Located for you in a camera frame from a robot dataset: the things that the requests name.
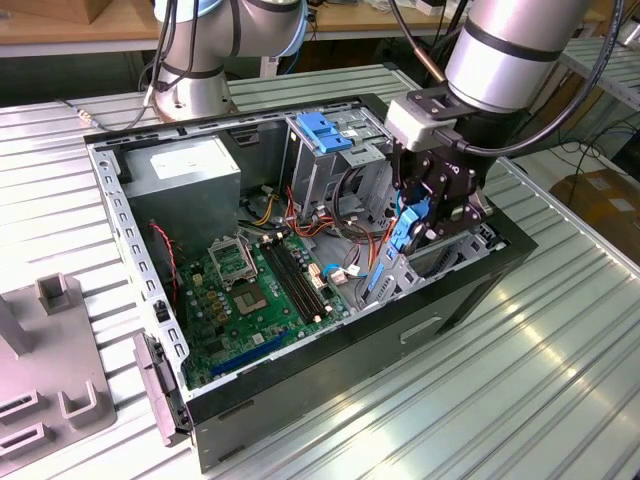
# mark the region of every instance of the yellow wire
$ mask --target yellow wire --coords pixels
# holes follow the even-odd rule
[[[275,199],[275,197],[272,195],[269,197],[269,205],[267,206],[267,211],[264,214],[264,217],[262,217],[260,220],[258,220],[257,222],[253,222],[253,224],[257,227],[264,225],[265,223],[267,223],[269,221],[269,218],[271,217],[271,210],[273,208],[273,200]]]

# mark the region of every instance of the green circuit board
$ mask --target green circuit board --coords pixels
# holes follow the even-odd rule
[[[249,281],[236,282],[230,289],[224,288],[210,255],[180,267],[186,304],[180,324],[190,350],[183,365],[189,388],[206,385],[219,374],[251,363],[349,315],[332,286],[322,291],[313,286],[308,273],[313,260],[300,239],[292,235],[281,245],[299,264],[304,281],[322,302],[323,318],[318,323],[317,317],[309,321],[296,310],[295,302],[285,292],[286,286],[283,288],[257,244],[248,245],[245,250],[257,275]],[[246,267],[237,249],[225,247],[215,256],[223,275]]]

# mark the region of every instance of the cardboard box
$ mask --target cardboard box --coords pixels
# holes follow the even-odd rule
[[[111,0],[0,0],[0,9],[89,24]]]
[[[640,265],[640,191],[613,170],[571,175],[556,183],[551,194],[591,225],[618,250]]]

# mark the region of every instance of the blue drive bay latch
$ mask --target blue drive bay latch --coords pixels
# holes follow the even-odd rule
[[[353,147],[353,141],[343,137],[336,129],[336,125],[320,112],[302,113],[296,117],[296,120],[322,153],[338,152]]]

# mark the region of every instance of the aluminum workbench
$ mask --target aluminum workbench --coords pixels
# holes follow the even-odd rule
[[[365,92],[389,101],[413,87],[383,66],[230,86],[243,110]],[[141,99],[78,103],[117,128]],[[157,121],[151,111],[143,120]],[[80,280],[118,419],[8,478],[200,478],[189,442],[163,447],[135,366],[143,327],[84,150],[89,132],[56,103],[0,110],[0,292],[49,272]],[[640,271],[508,161],[486,192],[538,243],[526,264],[461,326],[208,477],[634,476]]]
[[[560,63],[588,78],[602,49],[601,38],[575,38]],[[640,110],[640,52],[616,44],[598,86],[634,110]]]

